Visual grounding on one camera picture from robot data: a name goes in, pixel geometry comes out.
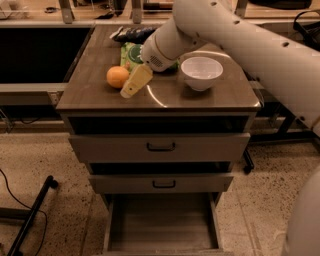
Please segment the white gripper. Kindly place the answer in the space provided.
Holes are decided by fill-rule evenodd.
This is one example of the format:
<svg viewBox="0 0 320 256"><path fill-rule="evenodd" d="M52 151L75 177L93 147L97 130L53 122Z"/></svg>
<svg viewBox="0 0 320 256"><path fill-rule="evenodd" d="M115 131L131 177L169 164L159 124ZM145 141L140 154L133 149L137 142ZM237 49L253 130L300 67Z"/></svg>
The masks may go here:
<svg viewBox="0 0 320 256"><path fill-rule="evenodd" d="M144 64L133 68L120 91L123 98L131 98L147 85L153 78L153 71L163 72L175 63L175 60L168 59L159 50L156 43L156 33L151 34L141 46L140 55Z"/></svg>

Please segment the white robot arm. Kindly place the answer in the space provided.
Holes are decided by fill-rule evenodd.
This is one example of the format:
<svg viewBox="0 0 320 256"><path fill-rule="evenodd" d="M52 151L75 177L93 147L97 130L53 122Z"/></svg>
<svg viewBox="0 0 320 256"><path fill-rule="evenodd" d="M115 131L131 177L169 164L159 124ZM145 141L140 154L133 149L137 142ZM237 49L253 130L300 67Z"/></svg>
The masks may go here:
<svg viewBox="0 0 320 256"><path fill-rule="evenodd" d="M130 97L178 57L210 42L320 135L320 55L298 42L255 26L233 14L226 0L175 0L173 17L144 43L142 76L131 74L121 94ZM300 190L282 251L277 256L320 256L320 171Z"/></svg>

